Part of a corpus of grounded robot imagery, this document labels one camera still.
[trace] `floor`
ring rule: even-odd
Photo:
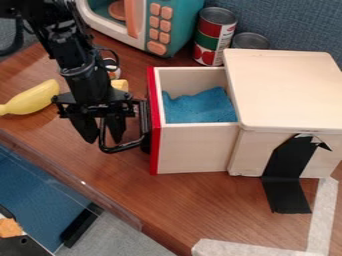
[[[149,237],[108,212],[93,223],[71,248],[61,247],[56,256],[175,256]]]

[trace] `toy microwave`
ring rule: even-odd
[[[172,57],[192,37],[204,0],[76,0],[76,4],[93,29],[143,51]]]

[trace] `microwave button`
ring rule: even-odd
[[[155,16],[159,16],[160,15],[160,4],[152,3],[150,5],[150,12],[151,12],[151,14],[153,14]]]
[[[162,20],[160,22],[160,29],[163,30],[164,32],[170,32],[170,30],[171,30],[171,22],[170,21],[166,21],[166,20]]]
[[[159,31],[157,29],[151,28],[150,29],[150,38],[154,40],[158,40]]]
[[[159,18],[155,16],[150,17],[150,26],[153,28],[158,28],[159,27]]]
[[[163,19],[169,20],[172,18],[173,9],[171,7],[164,6],[162,8],[162,17]]]
[[[165,45],[161,44],[161,43],[157,43],[154,41],[149,41],[147,43],[147,48],[158,55],[164,55],[167,52],[167,48]]]
[[[163,44],[170,43],[170,34],[161,32],[159,36],[159,41]]]

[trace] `blue mat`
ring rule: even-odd
[[[234,107],[222,87],[175,99],[163,91],[163,101],[166,123],[237,122]]]
[[[60,234],[89,203],[0,144],[0,204],[49,251],[58,249],[62,244]]]

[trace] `white tape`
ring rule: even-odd
[[[318,184],[306,251],[201,239],[192,248],[193,256],[327,256],[338,194],[338,181],[321,179]]]
[[[306,251],[329,254],[337,194],[337,180],[328,178],[319,181]]]
[[[201,239],[193,248],[193,256],[323,256],[322,254],[283,250],[263,246]]]

